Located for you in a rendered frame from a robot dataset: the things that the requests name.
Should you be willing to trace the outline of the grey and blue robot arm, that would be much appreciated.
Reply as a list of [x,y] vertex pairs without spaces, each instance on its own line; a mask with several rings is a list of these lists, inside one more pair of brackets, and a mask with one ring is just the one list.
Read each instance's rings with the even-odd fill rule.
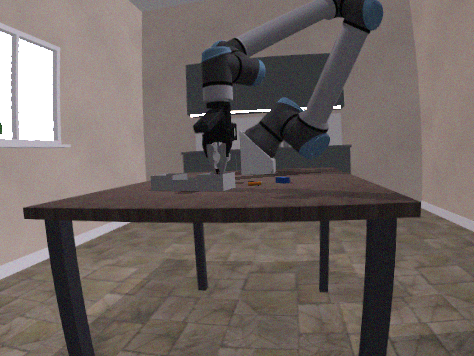
[[327,121],[364,42],[370,30],[381,24],[383,7],[378,0],[314,0],[227,42],[215,42],[202,53],[203,102],[232,102],[232,83],[259,85],[265,66],[250,56],[323,19],[337,17],[344,18],[343,25],[306,110],[283,97],[244,132],[272,158],[283,140],[306,159],[318,157],[330,143]]

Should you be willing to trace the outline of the blue 9v battery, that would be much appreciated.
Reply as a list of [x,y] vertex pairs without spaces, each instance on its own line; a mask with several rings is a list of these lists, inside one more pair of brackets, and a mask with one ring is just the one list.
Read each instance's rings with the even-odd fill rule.
[[290,183],[290,177],[275,177],[276,183]]

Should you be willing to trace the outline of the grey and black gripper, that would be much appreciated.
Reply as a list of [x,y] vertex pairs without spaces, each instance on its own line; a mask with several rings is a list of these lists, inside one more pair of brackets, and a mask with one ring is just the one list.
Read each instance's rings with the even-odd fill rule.
[[[237,127],[236,123],[231,123],[231,106],[229,106],[230,102],[228,101],[206,103],[206,108],[222,109],[224,113],[224,116],[210,132],[202,134],[203,150],[215,174],[224,174],[227,162],[231,159],[229,152],[232,147],[232,141],[237,140]],[[234,128],[236,136],[234,136]],[[218,147],[220,154],[217,151],[216,142],[222,143]],[[220,162],[219,172],[217,168],[218,162]]]

